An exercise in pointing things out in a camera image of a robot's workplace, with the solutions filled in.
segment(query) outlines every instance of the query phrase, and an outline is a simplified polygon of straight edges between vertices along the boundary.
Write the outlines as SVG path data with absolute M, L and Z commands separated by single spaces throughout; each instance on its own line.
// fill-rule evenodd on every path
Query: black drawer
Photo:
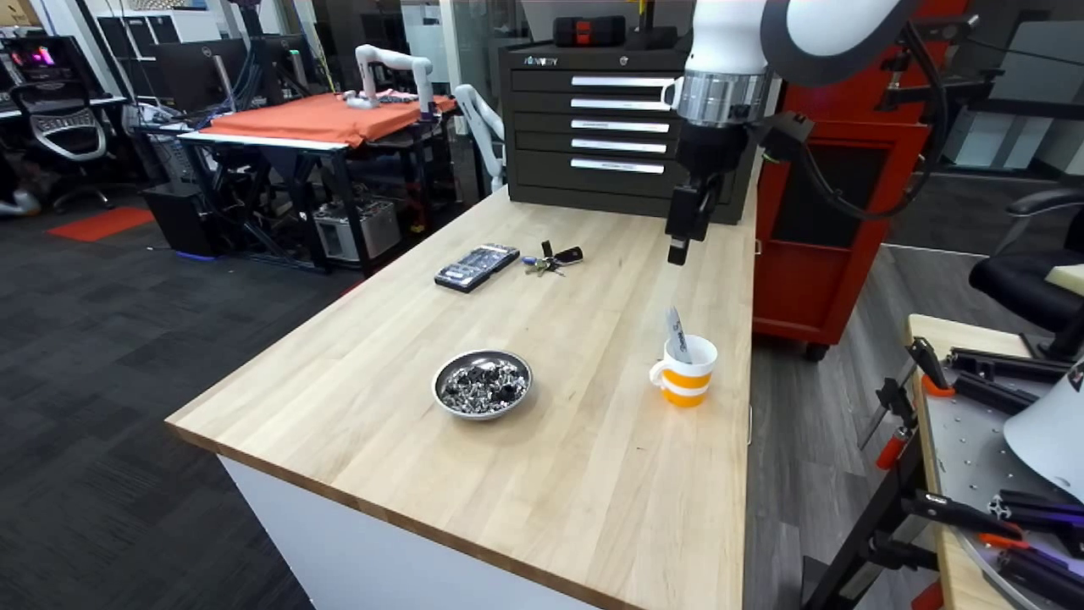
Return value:
M 613 135 L 613 133 L 507 133 L 515 152 L 554 149 L 554 152 L 624 152 L 630 160 L 667 155 L 667 135 Z
M 672 111 L 507 111 L 506 114 L 507 133 L 588 133 L 588 135 L 647 135 L 647 140 L 672 140 L 673 135 L 673 114 Z
M 678 70 L 640 70 L 640 76 L 613 76 L 613 70 L 513 70 L 513 92 L 548 92 L 548 95 L 652 95 L 657 98 Z
M 627 50 L 627 48 L 513 48 L 501 59 L 506 70 L 617 70 L 617 76 L 645 76 L 645 70 L 682 70 L 682 50 Z
M 664 193 L 673 189 L 673 160 L 630 152 L 536 152 L 519 149 L 507 160 L 507 183 L 543 183 L 601 193 Z
M 637 213 L 637 218 L 667 218 L 672 210 L 672 193 L 653 198 L 653 193 L 601 193 L 601 189 L 507 183 L 507 198 L 515 203 L 584 208 L 584 210 L 609 210 L 609 213 Z
M 515 111 L 617 111 L 617 114 L 667 114 L 672 106 L 659 100 L 659 92 L 513 92 L 506 95 L 506 114 Z

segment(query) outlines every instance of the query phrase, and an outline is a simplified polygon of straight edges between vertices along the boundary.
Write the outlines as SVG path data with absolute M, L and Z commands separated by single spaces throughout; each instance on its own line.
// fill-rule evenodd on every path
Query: red tool cabinet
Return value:
M 947 25 L 963 10 L 965 0 L 925 0 L 919 25 Z M 929 50 L 944 63 L 947 45 L 929 41 Z M 920 106 L 885 106 L 890 85 L 925 85 L 920 70 L 912 61 L 894 78 L 885 61 L 831 89 L 787 85 L 778 98 L 778 111 L 813 118 L 813 155 L 865 210 L 889 210 L 904 198 L 929 140 Z M 815 200 L 789 163 L 766 163 L 757 228 L 757 336 L 798 341 L 810 359 L 820 359 L 839 341 L 885 233 L 889 220 L 844 218 Z

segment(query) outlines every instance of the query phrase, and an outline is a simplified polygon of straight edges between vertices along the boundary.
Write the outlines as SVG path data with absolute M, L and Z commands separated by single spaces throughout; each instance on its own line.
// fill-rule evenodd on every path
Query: black chair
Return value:
M 60 176 L 44 208 L 60 210 L 75 200 L 107 208 L 107 193 L 96 181 L 96 163 L 107 155 L 107 128 L 93 108 L 87 89 L 67 70 L 51 70 L 16 85 L 11 100 L 29 125 L 40 167 Z
M 1021 248 L 1029 220 L 1039 213 L 1072 213 L 1065 244 L 1048 252 Z M 972 287 L 985 291 L 1021 317 L 1055 333 L 1039 352 L 1050 359 L 1074 359 L 1084 347 L 1084 297 L 1048 282 L 1056 265 L 1084 265 L 1084 189 L 1043 189 L 1008 203 L 1016 218 L 1002 244 L 972 268 Z

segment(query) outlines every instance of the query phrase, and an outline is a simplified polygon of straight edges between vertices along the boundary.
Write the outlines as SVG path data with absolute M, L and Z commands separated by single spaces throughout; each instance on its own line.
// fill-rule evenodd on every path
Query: metal stand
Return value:
M 851 527 L 847 542 L 820 575 L 813 596 L 804 610 L 847 610 L 858 606 L 859 596 L 873 585 L 880 567 L 872 560 L 873 550 L 894 533 L 909 512 L 901 506 L 904 494 L 925 486 L 920 475 L 920 443 L 919 436 L 904 447 L 894 471 L 885 475 L 880 487 L 873 491 L 872 506 Z
M 203 149 L 222 149 L 218 143 L 183 143 L 194 168 L 195 168 L 195 183 L 199 193 L 208 200 L 209 210 L 222 210 L 222 200 L 218 193 L 218 183 L 208 168 Z M 291 198 L 296 210 L 309 220 L 309 240 L 317 244 L 317 228 L 314 228 L 314 189 L 309 183 L 313 172 L 322 176 L 322 183 L 342 200 L 346 220 L 348 220 L 348 233 L 358 248 L 358 261 L 353 265 L 357 272 L 370 272 L 370 255 L 366 255 L 366 233 L 358 222 L 358 193 L 348 183 L 348 168 L 346 168 L 346 152 L 332 149 L 332 152 L 309 152 L 309 149 L 282 149 L 282 147 L 244 147 L 244 149 L 259 149 L 261 155 L 269 155 L 271 168 L 282 176 L 285 193 Z M 332 261 L 325 257 L 325 252 L 309 248 L 304 252 L 309 261 L 322 272 L 332 272 Z

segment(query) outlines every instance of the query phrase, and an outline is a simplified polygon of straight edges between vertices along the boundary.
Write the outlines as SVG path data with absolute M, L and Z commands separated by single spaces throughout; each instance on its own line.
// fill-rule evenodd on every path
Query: floor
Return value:
M 890 222 L 894 244 L 989 255 L 999 248 L 1013 218 L 1006 203 L 1056 189 L 1043 176 L 982 176 L 982 172 L 934 172 L 916 203 Z M 1043 213 L 1021 236 L 1021 248 L 1043 248 L 1065 236 L 1072 210 Z
M 0 606 L 309 606 L 222 471 L 164 417 L 357 285 L 282 261 L 175 257 L 156 228 L 101 244 L 0 222 Z M 798 606 L 877 486 L 858 433 L 904 366 L 909 312 L 1023 327 L 965 287 L 972 257 L 885 248 L 820 366 L 757 347 L 748 603 Z M 872 610 L 920 583 L 885 580 Z

